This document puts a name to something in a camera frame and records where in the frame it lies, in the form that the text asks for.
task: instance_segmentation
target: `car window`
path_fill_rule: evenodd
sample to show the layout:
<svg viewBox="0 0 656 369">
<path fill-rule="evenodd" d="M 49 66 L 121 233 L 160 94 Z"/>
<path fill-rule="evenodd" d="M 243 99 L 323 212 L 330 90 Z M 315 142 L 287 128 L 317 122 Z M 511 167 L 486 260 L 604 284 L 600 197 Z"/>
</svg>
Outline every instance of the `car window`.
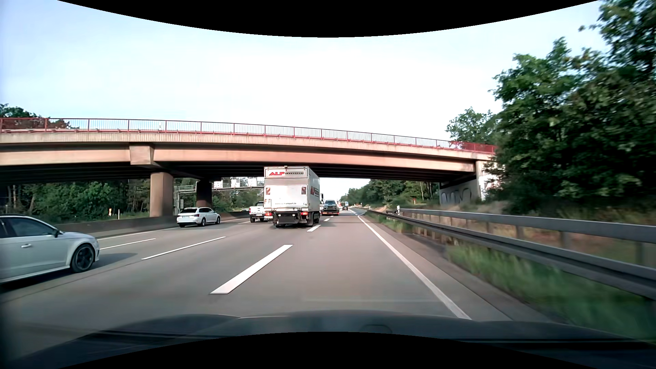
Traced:
<svg viewBox="0 0 656 369">
<path fill-rule="evenodd" d="M 52 227 L 27 218 L 9 218 L 9 225 L 14 229 L 16 237 L 45 236 L 54 233 Z"/>
<path fill-rule="evenodd" d="M 0 238 L 7 238 L 9 237 L 9 230 L 5 226 L 5 222 L 0 219 Z"/>
</svg>

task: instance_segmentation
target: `white car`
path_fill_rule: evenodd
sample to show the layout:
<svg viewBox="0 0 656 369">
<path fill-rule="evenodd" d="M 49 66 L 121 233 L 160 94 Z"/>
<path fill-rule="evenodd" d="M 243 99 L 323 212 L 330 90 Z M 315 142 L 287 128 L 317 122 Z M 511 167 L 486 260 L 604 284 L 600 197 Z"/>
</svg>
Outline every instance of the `white car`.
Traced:
<svg viewBox="0 0 656 369">
<path fill-rule="evenodd" d="M 85 272 L 99 259 L 94 236 L 25 215 L 0 215 L 0 283 L 68 268 Z"/>
<path fill-rule="evenodd" d="M 221 223 L 221 216 L 209 207 L 187 207 L 183 209 L 177 218 L 178 225 L 200 225 L 204 227 L 207 223 Z"/>
</svg>

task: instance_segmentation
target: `rear bumper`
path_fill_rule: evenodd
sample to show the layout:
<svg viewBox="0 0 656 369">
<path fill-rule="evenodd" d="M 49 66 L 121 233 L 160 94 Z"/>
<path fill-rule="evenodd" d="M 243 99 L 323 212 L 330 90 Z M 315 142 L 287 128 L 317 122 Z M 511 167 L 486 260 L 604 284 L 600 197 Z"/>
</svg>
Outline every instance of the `rear bumper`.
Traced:
<svg viewBox="0 0 656 369">
<path fill-rule="evenodd" d="M 187 219 L 187 218 L 180 218 L 179 217 L 177 219 L 177 223 L 178 224 L 201 224 L 201 220 L 202 220 L 202 218 L 200 218 L 200 217 L 198 219 Z"/>
</svg>

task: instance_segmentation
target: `red railing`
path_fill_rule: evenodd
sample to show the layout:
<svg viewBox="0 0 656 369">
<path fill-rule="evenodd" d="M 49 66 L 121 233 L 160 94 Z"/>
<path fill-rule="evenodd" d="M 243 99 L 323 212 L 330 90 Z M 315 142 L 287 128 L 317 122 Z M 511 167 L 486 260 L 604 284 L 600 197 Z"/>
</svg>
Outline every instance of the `red railing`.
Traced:
<svg viewBox="0 0 656 369">
<path fill-rule="evenodd" d="M 282 125 L 220 123 L 213 121 L 182 121 L 154 119 L 96 118 L 0 118 L 0 133 L 29 132 L 164 132 L 203 133 L 214 135 L 248 135 L 292 137 L 334 141 L 371 142 L 404 146 L 448 148 L 493 154 L 496 146 L 469 142 L 420 139 L 417 137 L 383 135 L 355 131 L 338 131 Z"/>
</svg>

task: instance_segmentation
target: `gray suv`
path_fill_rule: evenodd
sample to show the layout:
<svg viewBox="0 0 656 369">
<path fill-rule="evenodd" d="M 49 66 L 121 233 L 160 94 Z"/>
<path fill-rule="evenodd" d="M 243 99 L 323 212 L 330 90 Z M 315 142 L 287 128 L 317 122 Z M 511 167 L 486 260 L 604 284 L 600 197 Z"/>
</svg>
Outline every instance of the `gray suv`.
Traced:
<svg viewBox="0 0 656 369">
<path fill-rule="evenodd" d="M 337 203 L 334 200 L 326 200 L 323 205 L 323 210 L 321 210 L 322 215 L 339 215 L 339 208 Z"/>
</svg>

